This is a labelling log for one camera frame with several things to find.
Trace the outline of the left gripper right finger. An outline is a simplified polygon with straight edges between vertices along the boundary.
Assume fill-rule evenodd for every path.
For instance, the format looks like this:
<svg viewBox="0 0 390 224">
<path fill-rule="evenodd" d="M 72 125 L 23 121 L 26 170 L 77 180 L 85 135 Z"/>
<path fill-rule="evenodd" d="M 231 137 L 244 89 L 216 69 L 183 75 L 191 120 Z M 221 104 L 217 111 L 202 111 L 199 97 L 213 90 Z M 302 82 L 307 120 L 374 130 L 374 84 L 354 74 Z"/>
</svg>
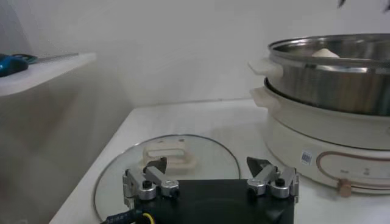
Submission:
<svg viewBox="0 0 390 224">
<path fill-rule="evenodd" d="M 271 194 L 274 198 L 292 198 L 299 201 L 299 175 L 296 168 L 285 167 L 282 171 L 266 159 L 247 157 L 252 178 L 247 180 L 248 190 L 256 197 Z"/>
</svg>

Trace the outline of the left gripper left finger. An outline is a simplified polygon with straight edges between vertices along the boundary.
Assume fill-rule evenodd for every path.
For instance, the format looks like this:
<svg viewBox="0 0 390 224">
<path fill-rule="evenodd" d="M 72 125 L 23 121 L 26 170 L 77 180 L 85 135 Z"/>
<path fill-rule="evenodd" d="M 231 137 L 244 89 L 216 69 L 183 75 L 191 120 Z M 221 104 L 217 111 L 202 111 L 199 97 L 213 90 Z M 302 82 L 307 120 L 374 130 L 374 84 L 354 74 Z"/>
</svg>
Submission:
<svg viewBox="0 0 390 224">
<path fill-rule="evenodd" d="M 149 161 L 142 170 L 126 169 L 122 176 L 125 201 L 137 198 L 150 201 L 158 195 L 177 198 L 180 195 L 179 182 L 166 176 L 167 158 Z"/>
</svg>

